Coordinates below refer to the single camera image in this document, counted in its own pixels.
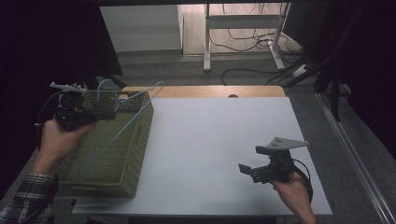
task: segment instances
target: sleeve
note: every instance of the sleeve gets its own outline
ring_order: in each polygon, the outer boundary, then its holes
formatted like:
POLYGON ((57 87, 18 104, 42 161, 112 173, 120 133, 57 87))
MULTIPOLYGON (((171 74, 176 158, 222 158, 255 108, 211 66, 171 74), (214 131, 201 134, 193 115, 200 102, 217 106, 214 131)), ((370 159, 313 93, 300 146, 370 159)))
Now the sleeve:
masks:
POLYGON ((53 223, 53 199, 56 191, 55 177, 30 173, 13 200, 0 212, 0 224, 53 223))

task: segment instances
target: table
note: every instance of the table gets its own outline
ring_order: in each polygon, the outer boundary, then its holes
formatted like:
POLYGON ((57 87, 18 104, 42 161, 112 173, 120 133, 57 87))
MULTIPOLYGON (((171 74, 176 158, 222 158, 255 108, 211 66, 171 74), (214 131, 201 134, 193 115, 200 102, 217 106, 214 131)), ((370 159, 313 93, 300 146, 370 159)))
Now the table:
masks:
MULTIPOLYGON (((292 215, 271 185, 254 184, 249 176, 239 173, 237 165, 238 162, 252 167, 268 164, 268 158, 258 155, 254 147, 268 144, 275 136, 304 140, 290 100, 282 89, 165 87, 163 98, 159 95, 152 103, 155 112, 135 198, 80 198, 73 213, 193 217, 292 215), (209 92, 215 97, 204 98, 209 92), (260 97, 242 97, 252 96, 253 92, 258 92, 260 97), (171 98, 172 93, 181 98, 171 98), (240 97, 225 98, 230 93, 240 97)), ((303 161, 311 172, 314 212, 330 215, 332 210, 308 150, 294 149, 291 156, 303 161)))

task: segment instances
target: white table top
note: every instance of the white table top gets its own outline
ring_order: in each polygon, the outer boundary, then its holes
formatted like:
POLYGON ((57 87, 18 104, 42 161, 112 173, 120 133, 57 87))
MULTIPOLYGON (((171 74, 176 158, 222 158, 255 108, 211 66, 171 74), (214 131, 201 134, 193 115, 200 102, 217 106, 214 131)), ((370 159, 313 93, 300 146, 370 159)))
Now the white table top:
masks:
MULTIPOLYGON (((79 198, 73 213, 292 215, 270 184, 255 184, 238 168, 238 163, 267 165, 269 159, 257 154, 255 146, 266 146, 275 136, 304 141, 289 98, 157 98, 152 103, 154 116, 135 197, 79 198)), ((311 173, 314 213, 332 214, 307 148, 290 152, 311 173)))

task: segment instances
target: basket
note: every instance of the basket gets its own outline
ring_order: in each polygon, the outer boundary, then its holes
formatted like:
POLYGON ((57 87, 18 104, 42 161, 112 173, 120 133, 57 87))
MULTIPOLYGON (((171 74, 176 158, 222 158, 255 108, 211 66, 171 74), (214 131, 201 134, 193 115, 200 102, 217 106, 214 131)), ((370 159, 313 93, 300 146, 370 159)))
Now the basket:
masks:
MULTIPOLYGON (((132 96, 137 92, 119 91, 120 96, 132 96)), ((106 145, 124 125, 149 101, 145 92, 122 103, 114 120, 100 120, 88 133, 80 147, 69 155, 61 165, 58 195, 68 197, 128 197, 133 198, 137 188, 154 113, 149 103, 121 135, 104 151, 106 145), (96 164, 78 175, 84 167, 100 155, 96 164)), ((86 94, 84 107, 114 110, 117 105, 113 91, 101 91, 96 102, 96 91, 86 94)))

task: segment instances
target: gray carpet floor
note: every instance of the gray carpet floor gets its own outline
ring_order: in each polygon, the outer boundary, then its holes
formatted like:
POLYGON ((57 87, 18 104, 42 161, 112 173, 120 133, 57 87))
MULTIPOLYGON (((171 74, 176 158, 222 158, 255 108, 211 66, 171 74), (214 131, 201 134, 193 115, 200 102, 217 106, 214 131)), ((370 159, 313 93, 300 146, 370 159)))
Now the gray carpet floor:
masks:
MULTIPOLYGON (((160 80, 167 85, 222 85, 221 73, 232 68, 248 68, 274 72, 275 64, 269 54, 261 55, 215 55, 212 58, 210 73, 203 71, 202 57, 183 57, 171 55, 128 55, 121 54, 120 64, 123 71, 122 81, 131 86, 150 86, 160 80)), ((224 77, 227 85, 264 85, 274 74, 232 71, 224 77)), ((379 215, 367 196, 355 170, 327 120, 312 84, 315 77, 285 92, 290 98, 295 115, 301 126, 304 139, 310 145, 308 149, 317 168, 333 215, 321 217, 328 224, 376 224, 382 223, 379 215)), ((369 174, 380 188, 392 211, 396 210, 396 162, 353 112, 347 98, 340 98, 340 118, 346 133, 369 174)), ((1 201, 3 208, 29 171, 32 159, 1 201)), ((72 215, 73 199, 57 198, 55 200, 56 223, 84 223, 86 216, 72 215)), ((127 217, 92 217, 105 223, 127 223, 127 217)), ((279 219, 278 223, 293 223, 295 218, 279 219)))

